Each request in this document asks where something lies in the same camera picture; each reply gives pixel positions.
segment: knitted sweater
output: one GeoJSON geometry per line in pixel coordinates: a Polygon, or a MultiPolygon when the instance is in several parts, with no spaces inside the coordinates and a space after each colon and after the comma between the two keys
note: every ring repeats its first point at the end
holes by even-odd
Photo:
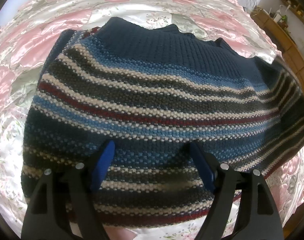
{"type": "Polygon", "coordinates": [[[187,143],[267,177],[304,144],[304,97],[277,61],[241,57],[223,39],[175,25],[111,18],[100,30],[64,31],[44,64],[24,131],[25,196],[45,169],[85,162],[107,139],[115,157],[92,194],[100,220],[179,223],[204,216],[213,199],[187,143]]]}

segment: wooden furniture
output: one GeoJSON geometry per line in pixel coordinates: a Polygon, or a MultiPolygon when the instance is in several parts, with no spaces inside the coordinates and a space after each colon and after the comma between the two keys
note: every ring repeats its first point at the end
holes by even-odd
{"type": "Polygon", "coordinates": [[[281,0],[282,3],[287,7],[291,4],[290,11],[304,24],[304,9],[298,0],[281,0]]]}
{"type": "Polygon", "coordinates": [[[263,10],[254,10],[251,13],[251,18],[261,29],[268,30],[277,39],[279,45],[282,47],[278,49],[282,51],[285,62],[301,82],[304,94],[304,59],[294,41],[263,10]]]}

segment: bedspread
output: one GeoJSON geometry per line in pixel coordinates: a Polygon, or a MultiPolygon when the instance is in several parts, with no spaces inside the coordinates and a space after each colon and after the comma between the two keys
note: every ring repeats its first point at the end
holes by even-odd
{"type": "MultiPolygon", "coordinates": [[[[31,0],[0,30],[0,212],[20,235],[27,208],[20,183],[25,118],[43,63],[65,29],[104,25],[112,16],[154,29],[176,24],[201,40],[224,40],[244,57],[281,55],[236,0],[31,0]]],[[[304,147],[267,183],[283,225],[304,202],[304,147]]],[[[232,232],[239,202],[225,234],[232,232]]],[[[194,239],[205,218],[158,229],[131,229],[136,239],[194,239]]]]}

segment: folded sweater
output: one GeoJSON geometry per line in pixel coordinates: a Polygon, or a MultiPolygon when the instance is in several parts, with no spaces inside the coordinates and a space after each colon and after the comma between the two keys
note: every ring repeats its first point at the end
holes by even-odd
{"type": "Polygon", "coordinates": [[[304,97],[278,61],[244,58],[221,38],[201,41],[175,25],[147,30],[115,17],[64,31],[50,52],[25,125],[25,196],[45,169],[85,162],[107,139],[115,157],[91,195],[100,220],[179,223],[204,216],[213,200],[188,142],[267,177],[304,144],[304,97]]]}

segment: floral bedspread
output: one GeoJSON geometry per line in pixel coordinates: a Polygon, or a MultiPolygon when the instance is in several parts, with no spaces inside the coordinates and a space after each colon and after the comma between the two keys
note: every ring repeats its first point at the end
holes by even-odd
{"type": "MultiPolygon", "coordinates": [[[[0,212],[18,235],[27,208],[20,185],[23,130],[42,65],[63,30],[102,26],[112,16],[149,29],[173,23],[205,41],[222,37],[244,57],[256,55],[271,62],[280,54],[236,0],[31,0],[22,5],[0,29],[0,212]]],[[[304,202],[304,147],[267,182],[284,224],[304,202]]],[[[225,234],[232,231],[238,204],[233,204],[225,234]]],[[[122,239],[194,239],[204,219],[164,228],[124,229],[129,234],[123,230],[121,235],[122,239]]]]}

